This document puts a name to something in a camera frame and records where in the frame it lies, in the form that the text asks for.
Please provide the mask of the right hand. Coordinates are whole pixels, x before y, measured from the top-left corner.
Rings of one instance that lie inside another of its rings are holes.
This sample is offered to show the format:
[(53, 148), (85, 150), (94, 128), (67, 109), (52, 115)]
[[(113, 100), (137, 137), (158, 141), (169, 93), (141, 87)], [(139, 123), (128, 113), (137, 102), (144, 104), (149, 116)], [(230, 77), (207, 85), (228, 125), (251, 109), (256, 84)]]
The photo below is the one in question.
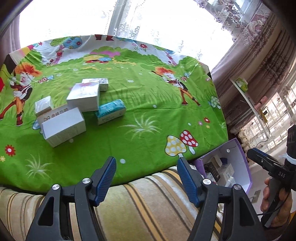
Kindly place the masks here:
[[(267, 178), (264, 183), (266, 184), (266, 187), (263, 190), (263, 199), (260, 206), (260, 210), (262, 212), (267, 211), (269, 207), (269, 182), (271, 180), (271, 177)], [(287, 193), (285, 189), (281, 189), (279, 193), (279, 198), (281, 201), (285, 201), (281, 209), (279, 210), (277, 216), (273, 219), (271, 222), (271, 227), (280, 227), (283, 226), (290, 216), (290, 211), (292, 209), (292, 194)]]

